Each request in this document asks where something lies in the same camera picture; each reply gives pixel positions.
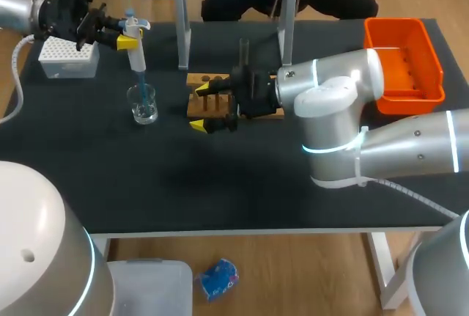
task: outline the white stand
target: white stand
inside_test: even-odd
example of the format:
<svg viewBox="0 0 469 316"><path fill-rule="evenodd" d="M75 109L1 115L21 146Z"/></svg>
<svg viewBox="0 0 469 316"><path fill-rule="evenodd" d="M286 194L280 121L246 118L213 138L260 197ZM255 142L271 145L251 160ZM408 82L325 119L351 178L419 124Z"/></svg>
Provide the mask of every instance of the white stand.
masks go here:
<svg viewBox="0 0 469 316"><path fill-rule="evenodd" d="M295 13L296 0L281 0L280 19L278 21L278 46L283 66L292 65Z"/></svg>
<svg viewBox="0 0 469 316"><path fill-rule="evenodd" d="M175 0L176 36L179 69L189 68L189 52L191 50L191 28L185 0ZM282 0L281 14L278 22L278 45L282 65L292 64L293 28L295 25L295 0Z"/></svg>
<svg viewBox="0 0 469 316"><path fill-rule="evenodd" d="M179 69L189 68L189 52L191 50L191 27L185 0L174 0L176 7L176 37Z"/></svg>

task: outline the white table frame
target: white table frame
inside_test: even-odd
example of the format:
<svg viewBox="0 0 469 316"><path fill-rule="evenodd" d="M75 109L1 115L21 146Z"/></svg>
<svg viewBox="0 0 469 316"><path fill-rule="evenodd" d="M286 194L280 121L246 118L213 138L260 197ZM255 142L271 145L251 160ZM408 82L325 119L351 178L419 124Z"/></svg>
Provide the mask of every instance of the white table frame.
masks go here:
<svg viewBox="0 0 469 316"><path fill-rule="evenodd" d="M96 247L108 258L111 239L127 238L161 238L161 237L198 237L213 235L270 235L270 234L347 234L366 233L373 256L374 269L380 285L380 302L383 309L397 309L407 297L405 283L405 264L394 269L391 251L385 232L417 232L412 243L404 251L403 260L414 245L426 235L425 232L439 230L440 227L400 227L400 228L317 228L317 229L235 229L235 230L201 230L183 232L143 232L143 233L109 233L92 234Z"/></svg>

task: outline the black table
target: black table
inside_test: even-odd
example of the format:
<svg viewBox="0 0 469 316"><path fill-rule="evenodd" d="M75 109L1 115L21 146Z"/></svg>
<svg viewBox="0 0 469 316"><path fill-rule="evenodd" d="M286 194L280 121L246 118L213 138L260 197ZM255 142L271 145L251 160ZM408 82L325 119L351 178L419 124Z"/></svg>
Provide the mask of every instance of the black table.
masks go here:
<svg viewBox="0 0 469 316"><path fill-rule="evenodd" d="M440 109L469 106L468 86L436 22L425 25L445 73ZM193 73L229 73L241 37L250 40L254 67L280 67L273 24L192 28ZM23 110L0 127L0 160L43 173L89 232L112 236L237 229L363 232L448 223L433 209L376 183L338 190L315 186L295 120L242 121L236 133L210 136L192 131L175 36L168 23L155 24L144 38L147 82L157 90L159 111L158 121L145 127L134 124L126 102L136 77L125 52L100 46L95 79L49 80L37 61L41 45L33 46L22 74ZM300 21L293 62L362 45L363 21ZM465 173L396 180L457 213L469 208L468 181Z"/></svg>

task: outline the white cable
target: white cable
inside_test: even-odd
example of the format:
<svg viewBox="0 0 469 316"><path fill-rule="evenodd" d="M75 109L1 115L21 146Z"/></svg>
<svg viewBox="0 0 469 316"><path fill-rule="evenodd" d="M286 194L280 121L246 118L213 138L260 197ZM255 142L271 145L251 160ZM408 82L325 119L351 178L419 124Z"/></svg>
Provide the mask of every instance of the white cable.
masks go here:
<svg viewBox="0 0 469 316"><path fill-rule="evenodd" d="M8 122L13 117L15 117L18 113L20 113L21 108L23 107L24 103L24 96L23 96L23 89L21 88L20 76L18 74L18 56L20 54L21 49L25 44L29 43L29 41L34 40L34 35L29 35L23 38L15 47L12 54L12 73L13 79L15 82L16 93L18 94L18 103L16 104L15 109L12 113L8 114L7 116L0 119L0 124Z"/></svg>
<svg viewBox="0 0 469 316"><path fill-rule="evenodd" d="M443 206L440 206L439 204L437 204L436 202L433 202L432 200L430 199L427 199L426 197L420 195L420 194L417 194L416 192L414 191L411 191L407 188L405 188L404 186L402 185L399 185L397 183L394 183L394 182L391 182L390 180L386 180L386 179L374 179L374 181L376 183L379 183L379 184L382 184L382 185L385 185L385 186L388 186L389 188L392 188L394 190L397 190L397 191L400 191L402 192L403 194L406 194L418 201L420 201L421 203L427 205L427 206L430 206L431 208L433 208L434 210L442 213L443 215L445 216L448 216L449 218L452 218L452 219L456 219L459 217L459 215L453 211L450 211L448 210L447 208L444 208Z"/></svg>

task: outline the water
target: water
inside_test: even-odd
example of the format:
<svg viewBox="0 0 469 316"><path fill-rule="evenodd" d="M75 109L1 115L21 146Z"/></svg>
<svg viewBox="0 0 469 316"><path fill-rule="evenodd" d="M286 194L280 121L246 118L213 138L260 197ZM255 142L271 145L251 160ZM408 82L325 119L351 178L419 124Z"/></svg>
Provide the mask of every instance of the water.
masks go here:
<svg viewBox="0 0 469 316"><path fill-rule="evenodd" d="M154 103L134 104L132 112L135 121L142 125L153 123L158 118L158 110Z"/></svg>

